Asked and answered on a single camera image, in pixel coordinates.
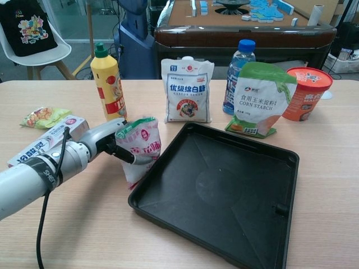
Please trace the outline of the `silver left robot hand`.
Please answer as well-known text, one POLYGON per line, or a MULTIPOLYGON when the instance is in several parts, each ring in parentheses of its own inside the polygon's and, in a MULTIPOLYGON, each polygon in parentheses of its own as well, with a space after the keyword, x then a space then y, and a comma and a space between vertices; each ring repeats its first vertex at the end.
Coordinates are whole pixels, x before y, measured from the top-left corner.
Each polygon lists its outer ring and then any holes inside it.
POLYGON ((85 153, 87 154, 88 162, 93 161, 102 152, 113 155, 132 165, 144 165, 152 162, 152 157, 135 156, 129 150, 125 150, 116 144, 116 132, 123 130, 127 125, 128 123, 124 118, 116 118, 87 130, 78 143, 87 148, 85 153))

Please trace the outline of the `small white pink bag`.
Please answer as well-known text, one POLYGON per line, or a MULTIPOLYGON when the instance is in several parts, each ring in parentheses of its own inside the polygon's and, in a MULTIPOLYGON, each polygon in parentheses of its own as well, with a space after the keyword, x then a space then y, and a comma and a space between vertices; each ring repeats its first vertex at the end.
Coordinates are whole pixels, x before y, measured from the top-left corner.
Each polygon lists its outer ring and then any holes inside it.
POLYGON ((155 163, 161 152, 158 120, 144 117, 128 123, 115 134, 116 145, 129 151, 135 157, 129 163, 121 160, 121 165, 130 188, 143 178, 155 163))

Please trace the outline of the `black plastic tray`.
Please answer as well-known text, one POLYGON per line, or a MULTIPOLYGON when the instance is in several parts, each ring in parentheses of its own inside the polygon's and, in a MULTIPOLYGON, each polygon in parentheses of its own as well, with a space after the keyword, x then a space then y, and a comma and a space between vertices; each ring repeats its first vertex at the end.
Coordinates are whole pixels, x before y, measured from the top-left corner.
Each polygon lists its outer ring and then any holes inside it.
POLYGON ((300 158, 186 123, 135 187, 141 217, 244 269, 286 269, 300 158))

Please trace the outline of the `white pink toothpaste box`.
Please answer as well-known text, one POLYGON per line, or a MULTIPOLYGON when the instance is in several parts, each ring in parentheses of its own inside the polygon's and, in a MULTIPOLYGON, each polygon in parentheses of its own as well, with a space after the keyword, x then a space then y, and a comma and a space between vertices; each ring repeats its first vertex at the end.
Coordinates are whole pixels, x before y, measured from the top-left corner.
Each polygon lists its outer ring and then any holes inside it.
POLYGON ((65 128, 70 129, 70 140, 78 141, 80 137, 89 129, 86 119, 75 115, 68 115, 60 120, 54 127, 50 128, 37 140, 20 151, 17 155, 11 158, 7 165, 8 167, 23 163, 30 157, 34 157, 44 153, 62 143, 63 133, 65 128))

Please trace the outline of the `yellow squeeze bottle green cap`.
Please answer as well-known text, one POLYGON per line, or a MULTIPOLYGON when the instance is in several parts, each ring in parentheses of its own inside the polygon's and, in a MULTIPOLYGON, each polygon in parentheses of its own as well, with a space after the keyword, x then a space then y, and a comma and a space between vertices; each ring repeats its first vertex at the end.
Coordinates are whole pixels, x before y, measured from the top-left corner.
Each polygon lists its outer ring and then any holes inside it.
POLYGON ((127 119, 117 60, 108 54, 103 43, 95 44, 95 57, 90 63, 96 88, 107 120, 127 119))

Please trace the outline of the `yellow green snack packet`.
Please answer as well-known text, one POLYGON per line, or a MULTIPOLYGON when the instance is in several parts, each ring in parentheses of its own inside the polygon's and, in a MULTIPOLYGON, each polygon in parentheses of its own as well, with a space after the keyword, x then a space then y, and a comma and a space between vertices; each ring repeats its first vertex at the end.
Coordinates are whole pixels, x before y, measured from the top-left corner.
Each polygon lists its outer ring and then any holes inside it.
POLYGON ((68 109, 43 106, 28 114, 20 125, 37 129, 49 129, 70 114, 71 111, 68 109))

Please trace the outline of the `white chair wooden legs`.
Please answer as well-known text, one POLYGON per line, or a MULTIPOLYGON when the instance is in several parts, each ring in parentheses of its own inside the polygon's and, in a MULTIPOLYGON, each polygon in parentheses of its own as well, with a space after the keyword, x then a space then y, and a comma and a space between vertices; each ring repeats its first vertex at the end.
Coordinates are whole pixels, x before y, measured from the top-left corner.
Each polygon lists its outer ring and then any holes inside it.
POLYGON ((55 66, 65 79, 75 80, 75 76, 69 71, 67 66, 62 61, 70 55, 72 48, 61 38, 51 23, 49 22, 48 24, 57 46, 50 50, 19 57, 11 48, 0 23, 0 44, 5 56, 14 64, 25 66, 27 68, 27 77, 29 80, 33 80, 34 76, 36 76, 38 80, 41 80, 41 71, 47 66, 55 66))

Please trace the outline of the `black printed bag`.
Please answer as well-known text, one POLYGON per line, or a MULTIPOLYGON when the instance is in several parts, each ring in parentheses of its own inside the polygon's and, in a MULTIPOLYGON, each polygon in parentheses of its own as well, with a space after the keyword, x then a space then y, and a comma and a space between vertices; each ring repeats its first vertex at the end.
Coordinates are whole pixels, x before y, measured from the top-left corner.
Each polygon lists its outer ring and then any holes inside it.
POLYGON ((0 24, 18 57, 44 52, 58 46, 47 14, 37 0, 0 1, 0 24))

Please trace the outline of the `blue sports drink bottle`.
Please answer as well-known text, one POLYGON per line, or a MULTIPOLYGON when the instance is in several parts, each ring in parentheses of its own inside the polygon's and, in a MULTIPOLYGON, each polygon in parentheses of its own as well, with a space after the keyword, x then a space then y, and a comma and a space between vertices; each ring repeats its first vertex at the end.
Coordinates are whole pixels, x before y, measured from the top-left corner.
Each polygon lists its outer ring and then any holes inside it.
POLYGON ((229 115, 234 114, 234 92, 240 71, 248 62, 255 62, 254 50, 256 43, 250 39, 241 39, 237 51, 233 54, 227 72, 227 85, 223 101, 223 111, 229 115))

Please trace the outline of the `brown mahjong table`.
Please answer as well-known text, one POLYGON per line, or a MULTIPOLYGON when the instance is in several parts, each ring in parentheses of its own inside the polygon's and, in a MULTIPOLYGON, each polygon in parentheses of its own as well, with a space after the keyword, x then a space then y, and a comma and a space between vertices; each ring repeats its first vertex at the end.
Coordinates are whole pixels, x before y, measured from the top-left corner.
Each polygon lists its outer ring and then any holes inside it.
POLYGON ((263 23, 244 21, 240 15, 218 14, 212 1, 208 6, 207 15, 192 16, 188 0, 168 0, 154 29, 159 60, 190 55, 227 67, 238 42, 251 39, 260 62, 303 61, 320 69, 337 33, 324 22, 308 26, 308 15, 298 8, 292 15, 284 14, 282 21, 263 23), (297 24, 291 26, 295 17, 297 24))

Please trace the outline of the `green white corn starch pouch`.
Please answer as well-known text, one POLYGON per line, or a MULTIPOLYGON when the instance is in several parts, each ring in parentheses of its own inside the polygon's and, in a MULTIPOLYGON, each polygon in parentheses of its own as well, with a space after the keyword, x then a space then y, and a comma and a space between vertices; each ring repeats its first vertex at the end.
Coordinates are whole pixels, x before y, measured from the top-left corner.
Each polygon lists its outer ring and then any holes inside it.
POLYGON ((225 130, 257 138, 272 135, 296 87, 297 79, 273 64, 246 63, 234 91, 233 117, 225 130))

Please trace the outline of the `black mahjong table centre dome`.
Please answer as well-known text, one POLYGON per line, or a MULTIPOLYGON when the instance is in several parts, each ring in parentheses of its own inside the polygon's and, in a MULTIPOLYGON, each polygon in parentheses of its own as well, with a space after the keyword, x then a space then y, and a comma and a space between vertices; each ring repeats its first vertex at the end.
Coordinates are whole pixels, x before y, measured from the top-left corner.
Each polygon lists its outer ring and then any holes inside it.
POLYGON ((218 14, 223 15, 246 15, 249 11, 241 8, 241 6, 250 4, 250 0, 217 0, 217 3, 221 4, 223 8, 215 10, 218 14))

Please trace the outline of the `orange instant noodle cup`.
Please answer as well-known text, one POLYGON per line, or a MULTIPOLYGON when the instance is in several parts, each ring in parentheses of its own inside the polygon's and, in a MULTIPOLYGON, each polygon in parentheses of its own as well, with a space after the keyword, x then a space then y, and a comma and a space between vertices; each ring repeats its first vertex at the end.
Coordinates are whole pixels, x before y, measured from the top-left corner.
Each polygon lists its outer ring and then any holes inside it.
POLYGON ((297 88, 282 116, 296 122, 306 121, 324 92, 330 89, 333 79, 310 67, 290 68, 287 73, 296 78, 297 88))

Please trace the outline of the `white paper roll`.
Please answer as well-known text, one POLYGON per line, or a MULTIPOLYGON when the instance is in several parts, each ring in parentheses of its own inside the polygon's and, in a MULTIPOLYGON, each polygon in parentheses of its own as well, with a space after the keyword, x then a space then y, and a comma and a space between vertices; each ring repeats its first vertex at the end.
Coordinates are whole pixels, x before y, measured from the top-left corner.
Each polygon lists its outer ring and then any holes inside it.
POLYGON ((318 23, 320 22, 320 18, 321 18, 323 9, 324 9, 324 5, 322 5, 322 4, 315 4, 313 6, 313 9, 311 11, 311 14, 310 14, 310 17, 309 17, 309 20, 307 23, 308 26, 317 26, 318 25, 318 23))

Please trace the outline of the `white cardboard box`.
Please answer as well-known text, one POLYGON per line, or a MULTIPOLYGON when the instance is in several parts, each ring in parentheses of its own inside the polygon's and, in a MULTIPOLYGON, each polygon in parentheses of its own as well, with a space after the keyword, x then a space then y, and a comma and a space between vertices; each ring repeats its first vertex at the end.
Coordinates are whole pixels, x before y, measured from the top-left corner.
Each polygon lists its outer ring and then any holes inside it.
POLYGON ((354 50, 348 59, 337 59, 330 53, 325 60, 324 66, 335 73, 358 73, 359 72, 359 49, 354 50))

